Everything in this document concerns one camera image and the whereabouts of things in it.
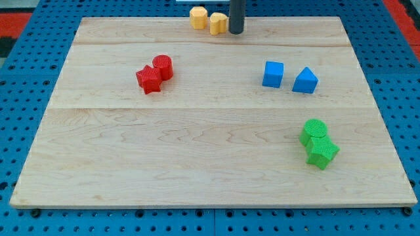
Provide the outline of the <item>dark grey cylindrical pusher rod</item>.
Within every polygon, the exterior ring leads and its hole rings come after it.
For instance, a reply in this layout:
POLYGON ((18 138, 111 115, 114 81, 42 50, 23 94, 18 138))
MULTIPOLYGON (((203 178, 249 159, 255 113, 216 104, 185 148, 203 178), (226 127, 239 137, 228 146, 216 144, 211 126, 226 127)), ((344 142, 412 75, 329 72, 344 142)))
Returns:
POLYGON ((243 32, 245 23, 246 0, 230 0, 229 6, 229 32, 239 35, 243 32))

